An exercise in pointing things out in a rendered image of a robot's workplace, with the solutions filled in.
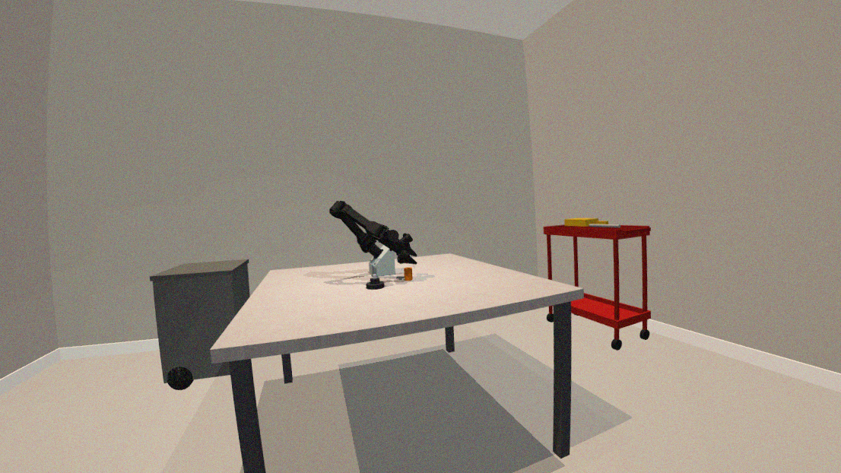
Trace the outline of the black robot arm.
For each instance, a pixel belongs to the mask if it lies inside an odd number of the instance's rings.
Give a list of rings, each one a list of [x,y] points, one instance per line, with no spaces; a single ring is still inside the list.
[[[383,249],[380,249],[374,244],[376,240],[388,248],[396,240],[398,240],[398,243],[403,248],[406,247],[405,245],[413,241],[409,233],[404,233],[403,237],[399,239],[399,235],[396,230],[389,230],[386,225],[378,224],[376,221],[367,220],[365,217],[357,213],[351,205],[347,205],[344,201],[337,201],[334,203],[330,207],[330,215],[341,219],[344,224],[346,224],[346,226],[354,232],[354,235],[357,237],[357,242],[360,245],[360,249],[362,249],[365,253],[371,253],[374,259],[378,258],[380,253],[383,251]],[[360,230],[356,223],[360,225],[366,233]]]

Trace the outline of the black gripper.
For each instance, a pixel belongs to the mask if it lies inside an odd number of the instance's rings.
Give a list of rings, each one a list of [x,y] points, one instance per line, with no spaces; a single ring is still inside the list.
[[[400,246],[400,244],[398,243],[398,240],[396,240],[396,241],[395,241],[394,243],[392,243],[392,245],[389,247],[389,249],[390,249],[389,251],[392,251],[392,250],[393,250],[393,252],[395,252],[397,256],[399,255],[399,256],[398,256],[398,258],[397,258],[397,261],[398,261],[398,263],[399,263],[399,264],[403,264],[403,263],[405,263],[405,264],[413,264],[413,265],[416,265],[416,264],[417,264],[417,262],[416,262],[415,260],[413,260],[413,259],[410,257],[410,255],[411,255],[411,256],[417,256],[417,255],[416,255],[416,253],[415,253],[415,252],[414,252],[414,250],[410,247],[410,243],[408,243],[408,244],[407,244],[407,245],[405,245],[405,246],[406,246],[406,247],[405,247],[405,248],[403,248],[403,247],[402,247],[402,246]]]

